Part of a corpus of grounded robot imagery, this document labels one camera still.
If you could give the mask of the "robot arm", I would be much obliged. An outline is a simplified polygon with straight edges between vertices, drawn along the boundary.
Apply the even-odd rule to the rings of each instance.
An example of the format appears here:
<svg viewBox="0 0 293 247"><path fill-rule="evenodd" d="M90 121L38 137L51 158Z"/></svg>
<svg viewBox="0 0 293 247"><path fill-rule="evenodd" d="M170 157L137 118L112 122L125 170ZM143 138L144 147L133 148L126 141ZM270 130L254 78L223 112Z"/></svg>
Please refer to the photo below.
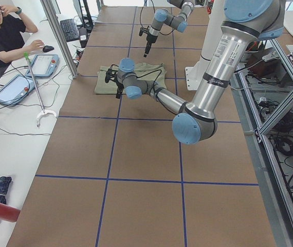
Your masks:
<svg viewBox="0 0 293 247"><path fill-rule="evenodd" d="M284 1L214 1L209 29L221 31L217 47L203 74L192 101L187 102L160 86L156 80L140 80L130 58L120 61L118 71L107 74L117 85L117 93L129 99L143 94L153 97L175 114L172 131L183 144L195 144L210 138L217 129L214 109L230 83L249 44L271 40L283 31Z"/></svg>
<svg viewBox="0 0 293 247"><path fill-rule="evenodd" d="M146 34L146 46L143 56L146 58L151 50L151 47L156 43L159 34L165 36L171 34L174 30L183 33L188 25L187 19L193 12L196 5L196 1L168 1L171 5L180 9L180 13L175 16L171 14L167 9L155 10L154 2L151 1L154 10L154 17L150 26L144 27L142 25L141 16L143 8L147 1L144 1L144 5L140 11L140 30L139 36L141 37L144 33ZM172 28L172 31L168 34L161 33L163 25L167 25Z"/></svg>

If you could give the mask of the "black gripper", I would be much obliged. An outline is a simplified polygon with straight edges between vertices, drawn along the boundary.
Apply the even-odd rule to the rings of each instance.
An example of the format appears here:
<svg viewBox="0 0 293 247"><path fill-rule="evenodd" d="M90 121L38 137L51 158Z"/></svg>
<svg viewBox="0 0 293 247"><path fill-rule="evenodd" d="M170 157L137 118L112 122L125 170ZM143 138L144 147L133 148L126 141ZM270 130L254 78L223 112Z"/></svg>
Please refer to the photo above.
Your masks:
<svg viewBox="0 0 293 247"><path fill-rule="evenodd" d="M152 44L156 43L156 41L157 41L157 36L154 36L154 35L148 33L146 40L147 40L147 44L146 44L146 47L144 50L144 55L143 55L144 57L148 56L150 49L152 47Z"/></svg>
<svg viewBox="0 0 293 247"><path fill-rule="evenodd" d="M122 97L122 93L123 93L123 90L124 90L124 86L118 80L116 82L116 85L117 85L116 99L120 99Z"/></svg>

